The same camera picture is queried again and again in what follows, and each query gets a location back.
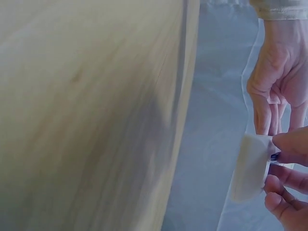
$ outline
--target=beige sleeve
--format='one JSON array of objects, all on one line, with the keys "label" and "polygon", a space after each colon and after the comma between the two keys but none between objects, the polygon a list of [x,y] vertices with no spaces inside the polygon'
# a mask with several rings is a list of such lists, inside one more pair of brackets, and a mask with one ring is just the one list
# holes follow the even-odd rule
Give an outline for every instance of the beige sleeve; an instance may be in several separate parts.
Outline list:
[{"label": "beige sleeve", "polygon": [[308,0],[250,0],[264,20],[308,19]]}]

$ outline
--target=wooden panel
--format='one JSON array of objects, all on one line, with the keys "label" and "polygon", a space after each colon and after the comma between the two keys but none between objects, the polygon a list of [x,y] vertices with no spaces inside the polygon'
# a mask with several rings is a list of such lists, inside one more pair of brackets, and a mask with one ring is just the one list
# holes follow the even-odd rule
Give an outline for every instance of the wooden panel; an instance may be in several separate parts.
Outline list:
[{"label": "wooden panel", "polygon": [[0,229],[160,230],[199,1],[22,4],[0,3]]}]

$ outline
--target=dark nail polish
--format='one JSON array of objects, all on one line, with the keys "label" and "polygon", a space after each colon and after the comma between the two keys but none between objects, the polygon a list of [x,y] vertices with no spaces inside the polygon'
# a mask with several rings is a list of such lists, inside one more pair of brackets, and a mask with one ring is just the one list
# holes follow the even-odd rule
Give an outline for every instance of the dark nail polish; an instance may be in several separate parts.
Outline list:
[{"label": "dark nail polish", "polygon": [[279,157],[280,152],[274,153],[273,155],[270,156],[271,161],[277,161]]}]

